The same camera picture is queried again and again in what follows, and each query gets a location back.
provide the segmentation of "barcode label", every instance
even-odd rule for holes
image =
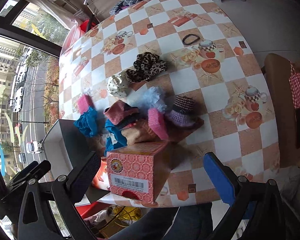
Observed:
[[[126,189],[148,193],[148,181],[146,179],[135,179],[116,174],[110,174],[112,185]]]

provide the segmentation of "blue fabric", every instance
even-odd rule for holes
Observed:
[[[89,106],[77,121],[73,123],[86,137],[93,137],[98,134],[97,111]]]
[[[108,151],[127,146],[127,139],[121,134],[121,131],[118,130],[113,123],[108,119],[105,124],[106,129],[114,134],[115,139],[118,141],[115,144],[112,144],[111,138],[107,138],[106,142],[106,150],[105,150],[105,156],[107,155]]]

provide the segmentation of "barcode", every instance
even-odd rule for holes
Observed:
[[[142,182],[136,182],[133,180],[127,180],[127,179],[119,179],[114,178],[114,182],[122,185],[128,185],[132,187],[138,187],[138,188],[144,188],[144,184]]]

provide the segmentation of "beige fabric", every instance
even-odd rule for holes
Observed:
[[[135,126],[123,129],[121,133],[127,138],[127,145],[153,141],[157,136],[154,131],[149,128],[148,122],[144,119],[139,119]]]

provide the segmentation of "white scrunchie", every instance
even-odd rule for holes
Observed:
[[[126,78],[125,72],[120,72],[117,75],[109,77],[107,90],[110,95],[118,98],[125,98],[127,96],[125,90],[128,88],[129,81]]]

